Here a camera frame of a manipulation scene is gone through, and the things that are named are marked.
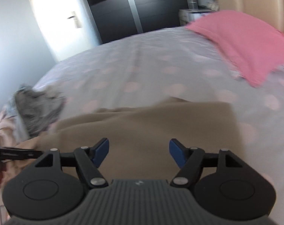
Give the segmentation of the black sliding wardrobe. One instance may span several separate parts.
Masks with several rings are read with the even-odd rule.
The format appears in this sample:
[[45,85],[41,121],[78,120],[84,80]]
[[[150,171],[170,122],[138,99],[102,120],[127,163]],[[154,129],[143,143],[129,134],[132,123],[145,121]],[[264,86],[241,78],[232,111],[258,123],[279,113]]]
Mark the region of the black sliding wardrobe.
[[136,34],[178,27],[187,0],[87,0],[103,44]]

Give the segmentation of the polka dot bed sheet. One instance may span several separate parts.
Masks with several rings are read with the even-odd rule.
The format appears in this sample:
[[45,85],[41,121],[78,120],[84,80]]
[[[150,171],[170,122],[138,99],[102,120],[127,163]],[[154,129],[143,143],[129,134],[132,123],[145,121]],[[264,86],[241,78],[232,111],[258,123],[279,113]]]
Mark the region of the polka dot bed sheet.
[[254,88],[235,79],[215,45],[183,27],[131,36],[57,63],[34,86],[59,91],[66,119],[98,109],[146,107],[169,97],[224,102],[236,116],[240,139],[214,140],[208,152],[227,148],[268,181],[277,194],[271,218],[284,224],[284,72]]

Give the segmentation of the grey blue garment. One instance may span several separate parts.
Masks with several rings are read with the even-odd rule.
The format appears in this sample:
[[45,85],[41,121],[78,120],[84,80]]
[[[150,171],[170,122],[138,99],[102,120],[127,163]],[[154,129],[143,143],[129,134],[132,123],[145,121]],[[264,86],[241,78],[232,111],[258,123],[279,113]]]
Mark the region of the grey blue garment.
[[52,87],[36,91],[20,87],[13,96],[16,139],[23,142],[34,138],[54,123],[65,105],[65,97]]

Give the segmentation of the beige fleece hooded jacket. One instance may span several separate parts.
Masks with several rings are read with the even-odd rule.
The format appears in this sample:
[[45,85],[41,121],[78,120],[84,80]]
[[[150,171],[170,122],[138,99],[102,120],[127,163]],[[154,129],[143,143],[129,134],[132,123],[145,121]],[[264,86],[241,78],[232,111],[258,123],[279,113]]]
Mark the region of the beige fleece hooded jacket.
[[21,142],[18,148],[72,152],[109,140],[109,153],[100,166],[107,180],[171,180],[178,166],[169,154],[169,142],[209,153],[229,149],[245,157],[239,126],[230,104],[188,102],[169,98],[148,107],[100,109],[59,121],[51,133]]

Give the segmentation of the light pink beige garment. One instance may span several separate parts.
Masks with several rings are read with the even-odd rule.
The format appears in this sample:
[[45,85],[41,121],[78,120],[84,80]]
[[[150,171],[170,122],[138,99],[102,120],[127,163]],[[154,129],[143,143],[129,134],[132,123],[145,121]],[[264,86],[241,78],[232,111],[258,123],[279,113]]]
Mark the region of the light pink beige garment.
[[26,148],[17,140],[17,117],[8,117],[4,111],[0,112],[0,147]]

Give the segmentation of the white bedroom door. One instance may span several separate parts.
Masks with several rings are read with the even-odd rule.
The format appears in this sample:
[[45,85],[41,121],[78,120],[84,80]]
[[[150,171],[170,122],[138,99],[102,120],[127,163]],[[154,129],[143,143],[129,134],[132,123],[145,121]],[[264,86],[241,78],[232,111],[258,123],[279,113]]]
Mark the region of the white bedroom door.
[[[100,45],[87,0],[29,1],[44,40],[57,62]],[[78,28],[67,19],[73,11]]]

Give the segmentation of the pink pillow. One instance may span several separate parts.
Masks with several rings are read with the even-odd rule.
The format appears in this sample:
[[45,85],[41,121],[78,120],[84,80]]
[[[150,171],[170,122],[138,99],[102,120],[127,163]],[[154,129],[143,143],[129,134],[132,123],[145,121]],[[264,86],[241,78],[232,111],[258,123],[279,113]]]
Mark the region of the pink pillow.
[[209,39],[238,77],[260,87],[271,72],[284,71],[284,34],[251,15],[233,10],[210,13],[186,25]]

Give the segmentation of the white bedside cabinet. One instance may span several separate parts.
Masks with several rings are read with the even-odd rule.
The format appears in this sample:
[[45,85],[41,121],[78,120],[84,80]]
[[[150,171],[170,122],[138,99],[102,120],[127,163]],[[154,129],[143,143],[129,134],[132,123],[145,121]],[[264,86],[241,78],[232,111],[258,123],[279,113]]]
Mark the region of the white bedside cabinet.
[[179,10],[180,26],[185,26],[186,24],[213,12],[215,11],[210,9],[181,9]]

